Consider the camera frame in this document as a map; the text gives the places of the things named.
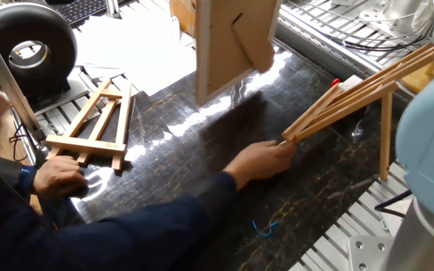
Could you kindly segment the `person's bare hand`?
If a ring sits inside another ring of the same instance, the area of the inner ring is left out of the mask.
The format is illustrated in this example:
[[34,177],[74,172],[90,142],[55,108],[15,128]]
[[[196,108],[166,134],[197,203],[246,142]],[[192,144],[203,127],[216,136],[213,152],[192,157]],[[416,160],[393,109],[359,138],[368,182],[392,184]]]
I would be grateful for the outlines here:
[[250,181],[271,178],[292,164],[296,147],[275,141],[257,142],[244,148],[224,169],[235,180],[237,190]]
[[37,196],[56,199],[74,196],[87,188],[79,163],[70,156],[56,156],[47,160],[35,173],[32,192]]

